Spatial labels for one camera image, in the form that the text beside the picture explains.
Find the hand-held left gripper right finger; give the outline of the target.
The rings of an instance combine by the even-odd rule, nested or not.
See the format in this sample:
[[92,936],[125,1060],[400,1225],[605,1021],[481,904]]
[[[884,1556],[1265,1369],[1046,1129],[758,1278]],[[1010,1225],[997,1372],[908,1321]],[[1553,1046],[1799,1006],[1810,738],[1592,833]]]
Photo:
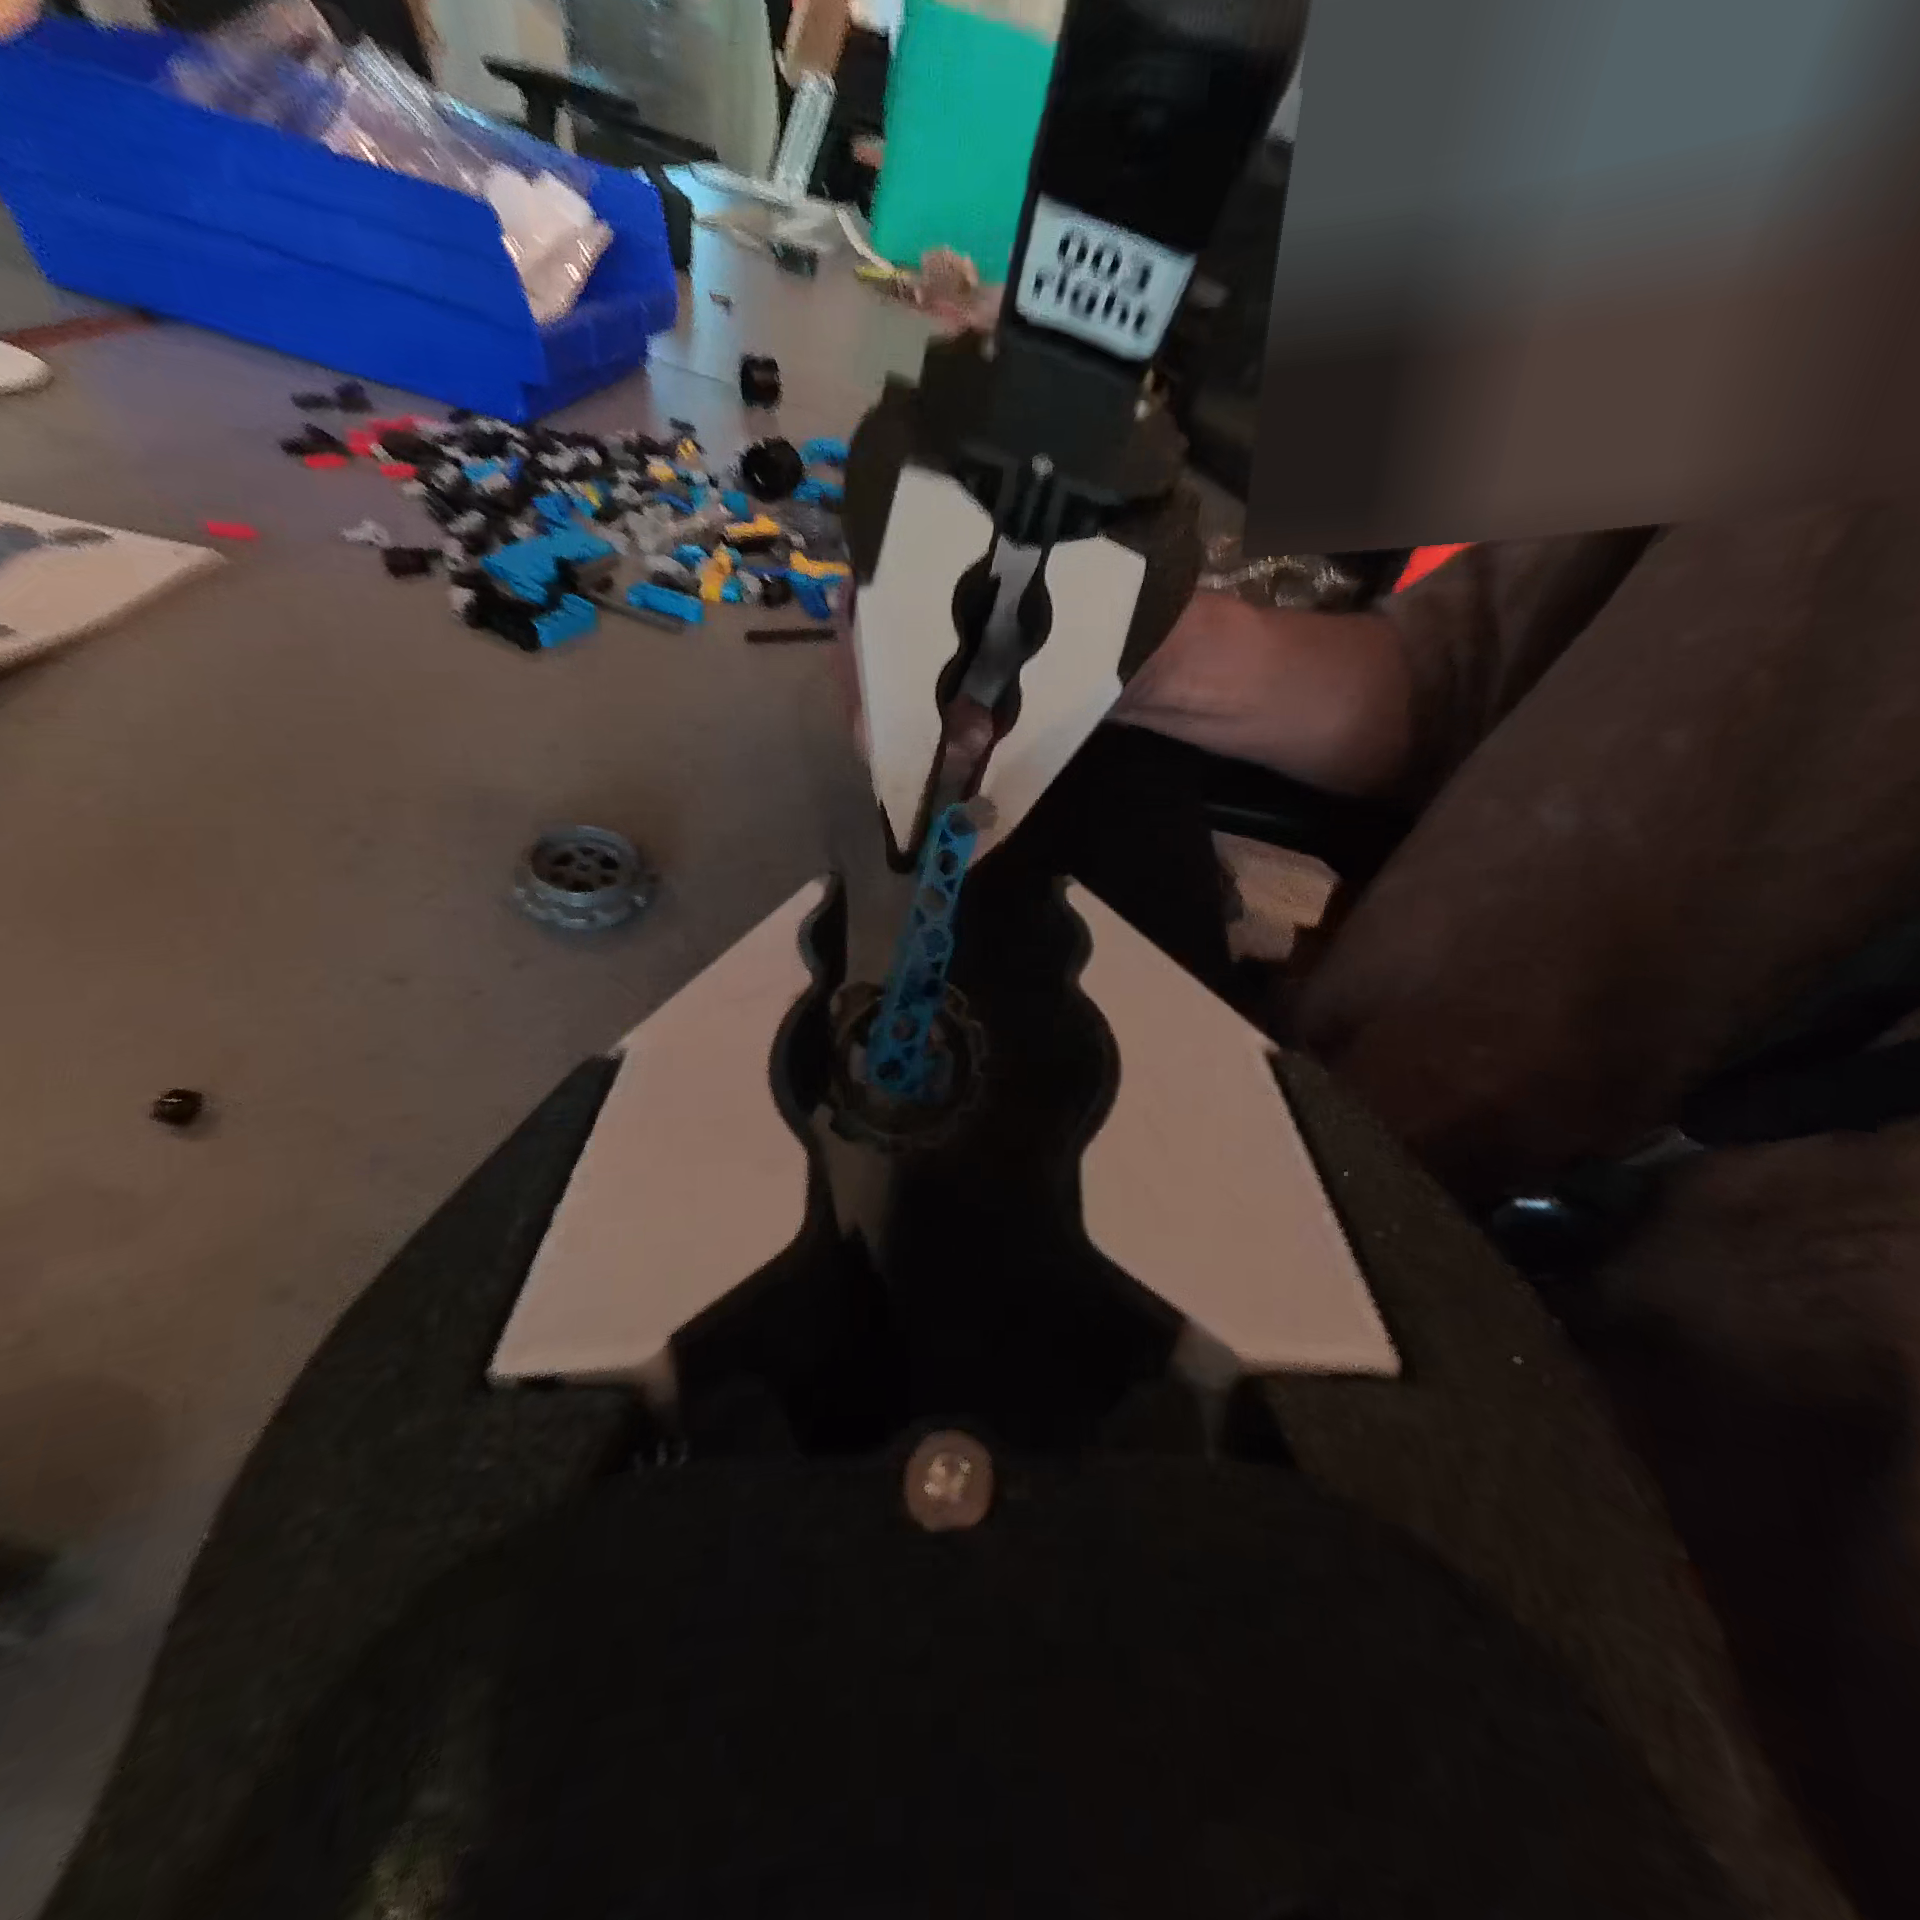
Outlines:
[[1117,1078],[1079,1164],[1089,1244],[1245,1374],[1400,1375],[1278,1052],[1089,888],[1076,985]]

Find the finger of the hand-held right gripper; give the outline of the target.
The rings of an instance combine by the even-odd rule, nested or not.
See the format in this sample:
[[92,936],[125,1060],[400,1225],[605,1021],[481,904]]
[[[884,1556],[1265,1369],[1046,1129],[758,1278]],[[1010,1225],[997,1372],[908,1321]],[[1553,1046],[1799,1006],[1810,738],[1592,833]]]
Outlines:
[[1012,836],[1117,701],[1145,560],[1104,534],[1005,543],[993,578],[999,600],[967,684],[976,703],[999,693],[969,804],[985,820],[982,846]]
[[944,693],[965,666],[953,596],[990,556],[992,517],[953,477],[897,470],[873,575],[855,590],[852,665],[884,865],[908,873],[927,817],[970,800],[992,762],[992,708]]

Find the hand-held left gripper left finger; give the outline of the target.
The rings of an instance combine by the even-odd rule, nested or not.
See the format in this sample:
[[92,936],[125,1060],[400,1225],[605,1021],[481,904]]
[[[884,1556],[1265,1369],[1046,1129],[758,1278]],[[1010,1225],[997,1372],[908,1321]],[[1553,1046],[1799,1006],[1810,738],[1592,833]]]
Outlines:
[[674,1337],[800,1233],[809,1156],[772,1057],[825,902],[807,880],[618,1041],[489,1381],[674,1381]]

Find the black toothed toy wheel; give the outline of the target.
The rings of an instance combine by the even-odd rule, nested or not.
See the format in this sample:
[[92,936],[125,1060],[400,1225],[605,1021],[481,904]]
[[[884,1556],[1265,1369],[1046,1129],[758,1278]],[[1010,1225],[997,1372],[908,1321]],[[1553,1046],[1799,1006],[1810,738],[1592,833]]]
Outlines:
[[918,1055],[918,1080],[910,1090],[871,1078],[871,1040],[879,1009],[879,985],[845,982],[829,997],[831,1077],[826,1111],[831,1129],[884,1154],[944,1145],[967,1129],[986,1092],[986,1036],[954,988],[932,1009]]

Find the blue perforated toy beam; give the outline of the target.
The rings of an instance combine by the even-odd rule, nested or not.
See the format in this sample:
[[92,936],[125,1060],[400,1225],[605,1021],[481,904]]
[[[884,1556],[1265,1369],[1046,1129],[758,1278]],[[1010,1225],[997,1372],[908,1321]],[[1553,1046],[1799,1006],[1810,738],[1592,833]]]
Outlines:
[[980,836],[974,802],[944,806],[927,829],[914,886],[864,1038],[861,1077],[879,1097],[945,1101],[962,1078],[969,1017],[951,985],[958,904]]

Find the grey wheel hub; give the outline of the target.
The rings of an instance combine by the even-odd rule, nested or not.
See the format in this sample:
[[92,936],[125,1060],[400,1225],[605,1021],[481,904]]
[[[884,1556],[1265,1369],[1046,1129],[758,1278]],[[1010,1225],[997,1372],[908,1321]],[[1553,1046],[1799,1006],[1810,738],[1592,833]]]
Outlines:
[[517,909],[565,933],[602,933],[645,914],[656,898],[654,862],[622,831],[586,822],[541,828],[518,857]]

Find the person's right forearm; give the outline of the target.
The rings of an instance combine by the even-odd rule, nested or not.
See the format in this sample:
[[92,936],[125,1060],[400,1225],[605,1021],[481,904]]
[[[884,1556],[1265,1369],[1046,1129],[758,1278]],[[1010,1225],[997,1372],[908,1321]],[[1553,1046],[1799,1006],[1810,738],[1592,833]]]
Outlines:
[[1372,800],[1413,762],[1415,685],[1400,634],[1380,615],[1254,608],[1199,590],[1111,719]]

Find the grey desk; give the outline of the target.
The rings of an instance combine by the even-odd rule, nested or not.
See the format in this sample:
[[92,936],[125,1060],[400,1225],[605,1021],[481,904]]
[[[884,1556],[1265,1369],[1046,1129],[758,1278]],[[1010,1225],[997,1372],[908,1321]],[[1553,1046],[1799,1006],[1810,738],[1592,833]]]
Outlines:
[[[257,1429],[415,1225],[580,1057],[831,862],[868,784],[829,642],[610,621],[524,656],[343,528],[369,468],[281,455],[330,383],[87,309],[5,239],[53,382],[5,501],[254,543],[5,674],[5,1538],[54,1556],[5,1648],[5,1916],[74,1846]],[[511,900],[541,828],[656,865],[565,933]],[[204,1119],[159,1127],[166,1087]]]

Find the teal panel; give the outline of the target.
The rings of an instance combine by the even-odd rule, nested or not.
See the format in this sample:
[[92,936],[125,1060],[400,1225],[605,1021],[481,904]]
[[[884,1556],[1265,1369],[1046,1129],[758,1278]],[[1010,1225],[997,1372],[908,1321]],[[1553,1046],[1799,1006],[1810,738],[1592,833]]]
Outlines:
[[945,248],[1001,284],[1048,89],[1060,1],[903,1],[881,95],[871,239]]

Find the pile of small building pieces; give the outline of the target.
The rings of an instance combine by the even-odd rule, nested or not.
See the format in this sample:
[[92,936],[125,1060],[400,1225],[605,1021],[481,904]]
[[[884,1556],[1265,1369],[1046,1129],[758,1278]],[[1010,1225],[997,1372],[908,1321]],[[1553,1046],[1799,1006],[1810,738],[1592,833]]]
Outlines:
[[558,652],[617,620],[666,634],[735,621],[743,639],[757,625],[834,629],[849,578],[848,438],[792,440],[807,480],[766,502],[741,488],[738,453],[716,462],[682,418],[652,436],[464,406],[384,416],[350,380],[290,405],[285,460],[369,468],[421,525],[407,534],[396,517],[362,517],[340,542],[393,582],[441,586],[455,621],[517,653]]

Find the plastic bag with white contents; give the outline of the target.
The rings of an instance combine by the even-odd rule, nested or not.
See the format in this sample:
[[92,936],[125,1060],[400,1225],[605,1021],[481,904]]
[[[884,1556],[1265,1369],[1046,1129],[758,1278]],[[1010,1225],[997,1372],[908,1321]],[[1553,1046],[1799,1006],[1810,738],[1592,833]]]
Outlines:
[[492,164],[481,176],[501,241],[535,324],[561,321],[613,248],[614,233],[566,178]]

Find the blue storage bin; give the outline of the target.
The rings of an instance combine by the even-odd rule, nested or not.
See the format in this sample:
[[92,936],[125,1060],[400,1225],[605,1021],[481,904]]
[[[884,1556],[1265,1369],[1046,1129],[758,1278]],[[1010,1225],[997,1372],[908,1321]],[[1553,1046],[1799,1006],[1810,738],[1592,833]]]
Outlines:
[[680,284],[649,180],[590,162],[610,248],[538,321],[489,204],[175,95],[175,32],[49,16],[5,42],[2,191],[56,287],[477,414],[641,367]]

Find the clear plastic bag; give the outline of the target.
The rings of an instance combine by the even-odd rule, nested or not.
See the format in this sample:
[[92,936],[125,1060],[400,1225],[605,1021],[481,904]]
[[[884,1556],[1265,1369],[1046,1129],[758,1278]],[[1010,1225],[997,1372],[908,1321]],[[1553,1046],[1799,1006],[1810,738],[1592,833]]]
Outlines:
[[495,166],[446,119],[438,93],[334,5],[246,5],[218,26],[189,32],[159,81],[186,105],[469,198],[487,193]]

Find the instruction booklet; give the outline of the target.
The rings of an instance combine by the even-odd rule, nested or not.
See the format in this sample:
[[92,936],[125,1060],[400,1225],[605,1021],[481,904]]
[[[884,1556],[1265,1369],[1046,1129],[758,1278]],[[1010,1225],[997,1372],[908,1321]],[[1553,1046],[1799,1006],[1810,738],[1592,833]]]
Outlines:
[[103,632],[224,564],[183,543],[2,504],[2,672]]

